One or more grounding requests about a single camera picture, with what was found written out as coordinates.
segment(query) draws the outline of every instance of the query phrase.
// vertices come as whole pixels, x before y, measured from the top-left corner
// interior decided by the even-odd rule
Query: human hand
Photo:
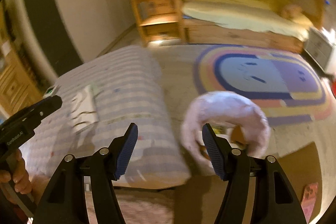
[[[29,174],[26,170],[26,163],[25,163],[25,160],[22,158],[21,151],[17,149],[14,153],[15,153],[15,159],[17,163],[16,163],[16,168],[13,173],[13,177],[11,178],[11,174],[9,172],[0,170],[0,187],[5,197],[7,198],[7,200],[13,204],[16,204],[16,202],[11,198],[11,196],[4,189],[1,183],[7,183],[11,179],[13,179],[13,181],[15,182],[15,187],[14,187],[15,192],[21,193],[21,194],[30,193],[32,190],[32,184],[29,181]]]

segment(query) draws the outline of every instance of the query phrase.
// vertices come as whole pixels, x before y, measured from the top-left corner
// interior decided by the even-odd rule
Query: baseboard
[[[129,28],[127,28],[125,31],[123,31],[120,35],[117,36],[116,39],[114,39],[105,49],[103,49],[100,54],[97,55],[97,57],[100,57],[104,54],[107,54],[121,39],[123,39],[131,30],[133,30],[136,27],[136,24],[134,23]]]

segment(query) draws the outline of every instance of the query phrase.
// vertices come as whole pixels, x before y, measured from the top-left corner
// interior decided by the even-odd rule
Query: striped mattress
[[[148,50],[128,46],[62,75],[61,109],[45,118],[22,153],[30,175],[51,176],[66,154],[92,155],[123,135],[131,122],[139,137],[125,175],[115,186],[162,189],[182,185],[190,177],[174,139],[161,87],[161,69]],[[95,97],[99,122],[73,133],[70,100],[86,85],[100,91]]]

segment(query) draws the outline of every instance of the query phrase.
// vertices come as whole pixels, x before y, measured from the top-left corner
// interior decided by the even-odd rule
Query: white nightstand
[[[331,45],[319,30],[310,28],[304,49],[326,74],[336,73],[335,45]]]

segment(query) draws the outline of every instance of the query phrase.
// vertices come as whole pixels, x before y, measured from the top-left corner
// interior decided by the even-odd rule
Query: wooden bed side panel
[[[198,19],[185,19],[184,24],[188,42],[192,44],[234,44],[294,53],[301,53],[303,50],[303,42],[299,39],[273,32],[227,29]]]

